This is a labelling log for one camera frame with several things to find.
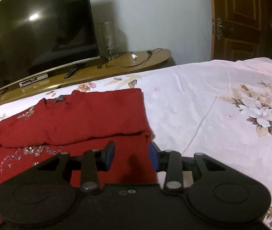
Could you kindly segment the red knit sweater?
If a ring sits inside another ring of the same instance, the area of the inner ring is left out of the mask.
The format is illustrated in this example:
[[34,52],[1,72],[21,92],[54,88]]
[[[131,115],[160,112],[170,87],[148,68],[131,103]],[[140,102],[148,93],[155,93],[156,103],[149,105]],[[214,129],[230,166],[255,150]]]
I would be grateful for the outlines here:
[[155,184],[148,156],[151,130],[143,93],[138,88],[106,92],[73,91],[62,101],[42,99],[0,122],[0,183],[46,160],[47,152],[24,154],[43,147],[81,155],[115,142],[116,153],[101,184]]

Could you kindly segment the floral white bed sheet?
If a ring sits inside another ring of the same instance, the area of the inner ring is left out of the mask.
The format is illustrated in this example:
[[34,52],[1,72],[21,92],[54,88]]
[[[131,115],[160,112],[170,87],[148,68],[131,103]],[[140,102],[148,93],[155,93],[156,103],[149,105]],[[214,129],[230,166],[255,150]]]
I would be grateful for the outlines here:
[[[160,149],[205,153],[263,183],[272,196],[272,61],[266,58],[184,64],[58,88],[1,105],[0,122],[75,90],[133,88],[143,93],[151,141]],[[51,157],[62,151],[24,150],[42,152]],[[272,229],[272,202],[265,223]]]

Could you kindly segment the silver set-top box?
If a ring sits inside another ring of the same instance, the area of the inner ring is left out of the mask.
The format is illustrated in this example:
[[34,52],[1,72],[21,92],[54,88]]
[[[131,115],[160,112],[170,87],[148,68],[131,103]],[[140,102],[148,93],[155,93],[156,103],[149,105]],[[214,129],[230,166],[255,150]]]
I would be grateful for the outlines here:
[[35,77],[32,77],[32,78],[28,78],[28,79],[26,79],[24,81],[21,81],[19,83],[19,86],[20,87],[25,87],[27,85],[33,84],[33,83],[38,82],[40,80],[44,80],[46,78],[48,78],[48,74],[47,73],[46,74],[42,74],[42,75],[38,75],[38,76],[35,76]]

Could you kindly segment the wooden tv stand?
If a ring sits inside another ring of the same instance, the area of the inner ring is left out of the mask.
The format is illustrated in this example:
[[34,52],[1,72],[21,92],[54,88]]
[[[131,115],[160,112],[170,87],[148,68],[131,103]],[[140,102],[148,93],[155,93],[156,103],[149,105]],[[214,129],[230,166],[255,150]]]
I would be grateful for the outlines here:
[[171,59],[171,51],[162,48],[133,52],[137,55],[136,60],[132,59],[131,54],[130,52],[121,53],[118,58],[109,61],[103,59],[89,61],[83,69],[67,79],[64,78],[66,75],[64,71],[67,68],[64,68],[54,71],[53,76],[25,87],[12,85],[0,92],[0,105],[70,85],[157,69]]

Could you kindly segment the clear glass vase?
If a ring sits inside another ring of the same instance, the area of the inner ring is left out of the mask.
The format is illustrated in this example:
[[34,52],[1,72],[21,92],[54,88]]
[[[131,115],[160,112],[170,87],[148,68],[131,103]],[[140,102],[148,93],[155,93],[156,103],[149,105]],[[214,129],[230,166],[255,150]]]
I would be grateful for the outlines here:
[[98,24],[100,37],[100,50],[107,60],[118,57],[117,28],[113,21]]

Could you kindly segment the curved black television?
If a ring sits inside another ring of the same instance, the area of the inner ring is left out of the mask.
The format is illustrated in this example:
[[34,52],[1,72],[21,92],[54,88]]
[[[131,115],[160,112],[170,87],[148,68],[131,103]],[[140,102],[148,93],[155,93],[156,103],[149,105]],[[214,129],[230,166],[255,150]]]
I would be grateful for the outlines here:
[[0,90],[99,56],[90,0],[0,1]]

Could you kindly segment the brown wooden door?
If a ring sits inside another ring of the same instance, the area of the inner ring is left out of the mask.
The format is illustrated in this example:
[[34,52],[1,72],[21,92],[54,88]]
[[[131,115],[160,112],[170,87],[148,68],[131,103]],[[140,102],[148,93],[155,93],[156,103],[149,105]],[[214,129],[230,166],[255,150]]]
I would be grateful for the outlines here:
[[[272,0],[211,0],[211,59],[272,58]],[[232,27],[217,39],[217,18]]]

